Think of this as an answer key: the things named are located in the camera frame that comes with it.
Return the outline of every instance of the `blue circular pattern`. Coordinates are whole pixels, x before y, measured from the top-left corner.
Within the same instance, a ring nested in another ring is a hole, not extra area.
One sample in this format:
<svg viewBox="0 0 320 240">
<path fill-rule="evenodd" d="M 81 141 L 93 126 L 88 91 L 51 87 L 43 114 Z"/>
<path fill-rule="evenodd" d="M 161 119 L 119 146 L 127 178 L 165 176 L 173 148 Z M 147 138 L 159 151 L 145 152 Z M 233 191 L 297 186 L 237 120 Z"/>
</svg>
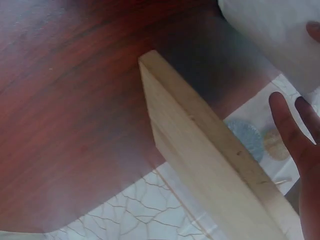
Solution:
<svg viewBox="0 0 320 240">
<path fill-rule="evenodd" d="M 263 138 L 255 126 L 239 119 L 228 120 L 225 123 L 253 158 L 260 162 L 264 157 L 265 149 Z"/>
</svg>

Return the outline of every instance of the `dark wood table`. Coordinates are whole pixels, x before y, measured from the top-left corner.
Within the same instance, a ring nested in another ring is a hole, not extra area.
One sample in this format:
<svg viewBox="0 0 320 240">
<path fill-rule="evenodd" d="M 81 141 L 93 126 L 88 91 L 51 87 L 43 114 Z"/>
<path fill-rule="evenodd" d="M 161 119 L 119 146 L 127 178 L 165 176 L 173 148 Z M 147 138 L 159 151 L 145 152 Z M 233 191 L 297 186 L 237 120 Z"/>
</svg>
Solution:
<svg viewBox="0 0 320 240">
<path fill-rule="evenodd" d="M 210 0 L 0 2 L 0 230 L 59 229 L 163 163 L 137 63 L 154 48 L 221 118 L 278 73 Z"/>
</svg>

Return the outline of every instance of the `cracked pattern tile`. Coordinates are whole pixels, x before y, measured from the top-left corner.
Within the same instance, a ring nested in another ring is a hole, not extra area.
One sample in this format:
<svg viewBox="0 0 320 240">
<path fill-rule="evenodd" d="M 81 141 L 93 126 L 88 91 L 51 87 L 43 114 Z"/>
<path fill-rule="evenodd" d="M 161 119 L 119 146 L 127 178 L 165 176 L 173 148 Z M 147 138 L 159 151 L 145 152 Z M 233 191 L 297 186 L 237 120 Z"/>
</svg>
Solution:
<svg viewBox="0 0 320 240">
<path fill-rule="evenodd" d="M 156 170 L 46 240 L 212 240 Z"/>
</svg>

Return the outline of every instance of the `wooden board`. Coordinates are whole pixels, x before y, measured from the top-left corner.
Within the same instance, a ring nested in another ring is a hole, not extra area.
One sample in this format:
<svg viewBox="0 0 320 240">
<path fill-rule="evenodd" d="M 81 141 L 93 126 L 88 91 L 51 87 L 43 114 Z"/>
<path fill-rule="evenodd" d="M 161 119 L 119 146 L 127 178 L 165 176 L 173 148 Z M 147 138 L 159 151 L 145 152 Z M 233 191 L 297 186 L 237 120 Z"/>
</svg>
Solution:
<svg viewBox="0 0 320 240">
<path fill-rule="evenodd" d="M 207 103 L 156 51 L 139 66 L 157 148 L 229 239 L 303 239 L 298 215 Z"/>
</svg>

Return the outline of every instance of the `reddish brown wooden surface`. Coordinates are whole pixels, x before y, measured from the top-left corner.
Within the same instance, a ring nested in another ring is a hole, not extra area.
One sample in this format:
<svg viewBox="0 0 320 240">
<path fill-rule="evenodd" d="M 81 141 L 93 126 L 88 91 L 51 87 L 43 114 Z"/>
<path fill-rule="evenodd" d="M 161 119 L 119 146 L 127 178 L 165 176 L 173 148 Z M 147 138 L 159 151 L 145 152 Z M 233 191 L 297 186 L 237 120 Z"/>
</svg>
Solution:
<svg viewBox="0 0 320 240">
<path fill-rule="evenodd" d="M 0 230 L 56 230 L 162 163 L 137 58 L 204 12 L 218 10 L 209 0 L 0 1 Z M 226 95 L 220 116 L 267 82 Z"/>
</svg>

